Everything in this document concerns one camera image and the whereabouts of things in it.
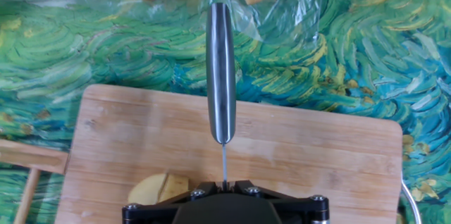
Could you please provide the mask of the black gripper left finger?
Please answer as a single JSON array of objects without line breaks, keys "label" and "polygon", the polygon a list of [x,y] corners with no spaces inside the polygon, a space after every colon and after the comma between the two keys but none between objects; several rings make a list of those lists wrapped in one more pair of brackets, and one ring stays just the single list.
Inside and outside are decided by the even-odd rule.
[{"label": "black gripper left finger", "polygon": [[122,224],[145,224],[153,221],[166,221],[172,223],[179,208],[186,203],[203,199],[223,192],[223,183],[201,182],[197,187],[184,192],[161,203],[154,205],[142,205],[130,203],[122,208]]}]

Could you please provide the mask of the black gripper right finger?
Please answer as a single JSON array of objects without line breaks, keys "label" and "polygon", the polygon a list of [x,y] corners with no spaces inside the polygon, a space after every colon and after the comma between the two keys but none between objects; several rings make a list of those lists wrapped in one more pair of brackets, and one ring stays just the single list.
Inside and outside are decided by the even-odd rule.
[{"label": "black gripper right finger", "polygon": [[274,207],[281,220],[287,220],[289,215],[297,215],[300,217],[301,223],[330,223],[329,200],[321,194],[314,194],[307,198],[296,198],[258,187],[250,180],[226,182],[225,191],[267,200]]}]

